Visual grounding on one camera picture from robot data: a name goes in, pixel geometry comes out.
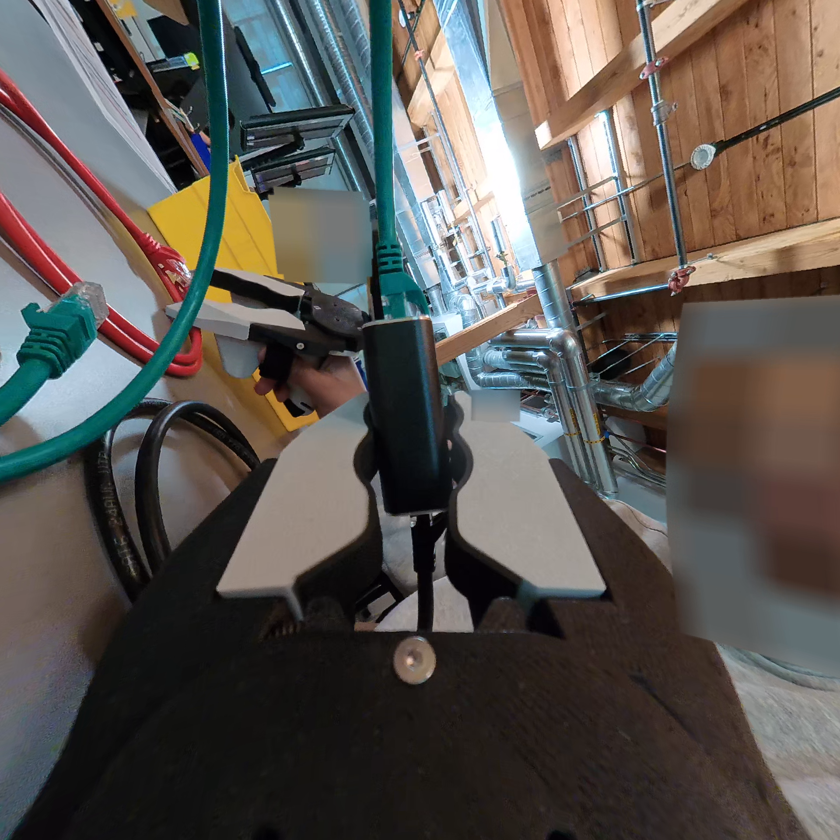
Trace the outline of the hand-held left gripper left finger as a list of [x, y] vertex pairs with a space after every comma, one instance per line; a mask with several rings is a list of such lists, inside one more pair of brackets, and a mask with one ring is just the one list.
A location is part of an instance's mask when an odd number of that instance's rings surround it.
[[300, 620], [331, 599], [354, 620], [383, 565], [368, 402], [356, 396], [282, 450], [217, 584], [221, 597], [279, 597]]

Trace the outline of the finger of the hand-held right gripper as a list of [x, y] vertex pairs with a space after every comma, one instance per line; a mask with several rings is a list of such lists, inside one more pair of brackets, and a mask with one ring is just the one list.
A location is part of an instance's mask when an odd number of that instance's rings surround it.
[[209, 286], [251, 308], [299, 310], [301, 299], [307, 295], [306, 286], [241, 269], [216, 268]]
[[236, 302], [205, 300], [194, 327], [235, 340], [304, 342], [306, 326], [295, 314], [277, 308], [253, 308]]

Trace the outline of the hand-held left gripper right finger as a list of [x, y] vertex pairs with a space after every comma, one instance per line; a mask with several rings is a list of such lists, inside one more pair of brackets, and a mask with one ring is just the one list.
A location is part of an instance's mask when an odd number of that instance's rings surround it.
[[511, 422], [448, 406], [458, 475], [450, 498], [447, 575], [470, 601], [595, 599], [606, 583], [550, 458]]

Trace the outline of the yellow plastic bin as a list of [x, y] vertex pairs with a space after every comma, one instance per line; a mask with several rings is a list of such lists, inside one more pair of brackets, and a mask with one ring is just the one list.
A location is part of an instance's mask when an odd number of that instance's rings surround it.
[[[203, 241], [209, 183], [210, 178], [205, 177], [148, 209], [165, 243], [182, 255], [190, 270], [197, 266]], [[298, 284], [283, 288], [270, 216], [247, 184], [238, 159], [228, 167], [224, 230], [216, 268], [248, 280], [267, 278], [269, 288], [284, 295], [302, 291]]]

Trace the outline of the black ethernet adapter box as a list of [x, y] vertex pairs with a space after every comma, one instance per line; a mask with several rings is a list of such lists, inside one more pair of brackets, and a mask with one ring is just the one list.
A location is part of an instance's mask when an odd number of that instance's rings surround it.
[[362, 335], [384, 509], [394, 516], [442, 510], [452, 472], [433, 322], [426, 315], [374, 321]]

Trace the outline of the person's right hand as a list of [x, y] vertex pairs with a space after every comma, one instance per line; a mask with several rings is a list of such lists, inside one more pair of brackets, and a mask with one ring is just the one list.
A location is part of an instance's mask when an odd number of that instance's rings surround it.
[[259, 396], [272, 393], [281, 404], [310, 408], [311, 414], [323, 419], [365, 394], [366, 386], [356, 363], [347, 355], [312, 360], [294, 353], [285, 380], [259, 374], [254, 390]]

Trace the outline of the silver pipe cluster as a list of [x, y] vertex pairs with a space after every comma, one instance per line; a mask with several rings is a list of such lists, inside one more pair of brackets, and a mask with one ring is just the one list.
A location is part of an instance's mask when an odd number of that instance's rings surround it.
[[482, 357], [468, 353], [469, 375], [479, 387], [536, 389], [546, 381], [563, 427], [572, 469], [601, 497], [617, 496], [612, 457], [607, 452], [583, 345], [557, 259], [532, 271], [545, 329], [504, 332]]

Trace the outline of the printed paper sheet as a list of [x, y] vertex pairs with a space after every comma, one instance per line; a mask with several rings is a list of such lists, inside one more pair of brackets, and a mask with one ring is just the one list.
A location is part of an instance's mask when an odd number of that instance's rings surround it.
[[111, 126], [126, 140], [147, 164], [169, 195], [175, 185], [163, 164], [145, 138], [129, 105], [123, 99], [112, 77], [102, 63], [100, 54], [82, 26], [79, 15], [66, 1], [33, 1], [31, 3], [45, 19], [58, 39], [71, 65], [87, 87], [94, 102]]

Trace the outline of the silver elbow duct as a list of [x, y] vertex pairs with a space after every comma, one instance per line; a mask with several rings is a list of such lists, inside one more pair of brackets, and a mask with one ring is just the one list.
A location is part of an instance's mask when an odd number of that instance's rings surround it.
[[652, 413], [669, 401], [676, 366], [677, 342], [639, 385], [615, 381], [594, 381], [591, 391], [596, 403], [634, 413]]

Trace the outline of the silver spiral duct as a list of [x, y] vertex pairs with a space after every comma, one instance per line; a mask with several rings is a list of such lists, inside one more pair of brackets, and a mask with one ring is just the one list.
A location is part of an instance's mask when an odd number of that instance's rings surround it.
[[[304, 86], [319, 106], [342, 103], [354, 115], [336, 139], [339, 170], [349, 189], [374, 203], [371, 43], [364, 21], [367, 2], [275, 1], [268, 3], [291, 47]], [[443, 241], [434, 224], [435, 194], [423, 152], [396, 84], [392, 82], [393, 162], [397, 236], [415, 281], [432, 313], [446, 311], [452, 289]]]

